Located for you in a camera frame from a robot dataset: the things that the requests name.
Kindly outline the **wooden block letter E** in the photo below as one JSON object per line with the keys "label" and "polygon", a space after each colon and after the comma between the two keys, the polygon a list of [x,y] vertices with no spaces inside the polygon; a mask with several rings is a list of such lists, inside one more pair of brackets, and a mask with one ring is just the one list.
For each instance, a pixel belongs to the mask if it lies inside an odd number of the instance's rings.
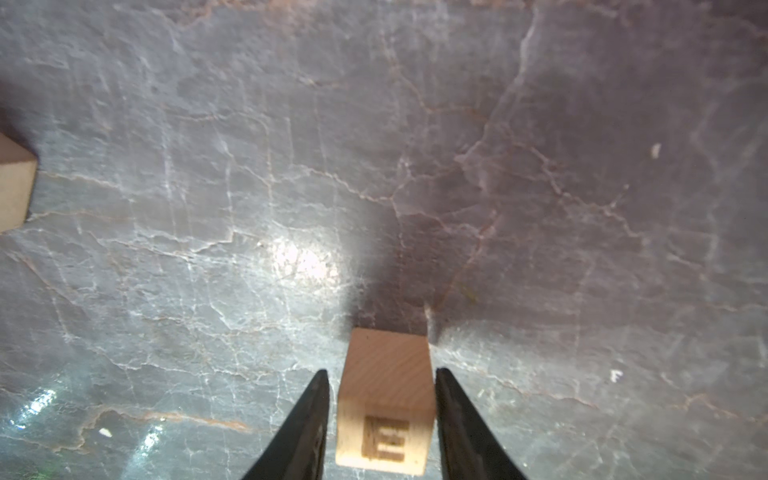
{"label": "wooden block letter E", "polygon": [[427,338],[353,329],[337,397],[336,463],[421,476],[435,417]]}

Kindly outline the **wooden block letter R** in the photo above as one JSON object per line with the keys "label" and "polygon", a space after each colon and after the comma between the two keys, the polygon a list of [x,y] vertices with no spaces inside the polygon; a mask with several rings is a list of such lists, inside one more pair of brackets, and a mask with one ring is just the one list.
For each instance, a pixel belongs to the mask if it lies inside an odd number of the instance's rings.
{"label": "wooden block letter R", "polygon": [[1,232],[24,224],[38,167],[37,157],[8,136],[1,135]]}

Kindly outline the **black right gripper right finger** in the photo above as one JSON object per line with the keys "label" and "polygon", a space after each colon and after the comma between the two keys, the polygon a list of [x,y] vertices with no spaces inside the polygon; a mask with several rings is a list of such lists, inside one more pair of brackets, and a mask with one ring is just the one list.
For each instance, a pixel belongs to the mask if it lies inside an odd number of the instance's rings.
{"label": "black right gripper right finger", "polygon": [[435,377],[442,478],[527,480],[448,368]]}

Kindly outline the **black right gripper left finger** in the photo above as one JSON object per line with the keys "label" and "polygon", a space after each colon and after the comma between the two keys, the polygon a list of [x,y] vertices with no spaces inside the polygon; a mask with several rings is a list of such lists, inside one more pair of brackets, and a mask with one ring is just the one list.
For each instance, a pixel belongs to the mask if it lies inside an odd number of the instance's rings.
{"label": "black right gripper left finger", "polygon": [[330,405],[325,369],[318,370],[243,480],[320,480]]}

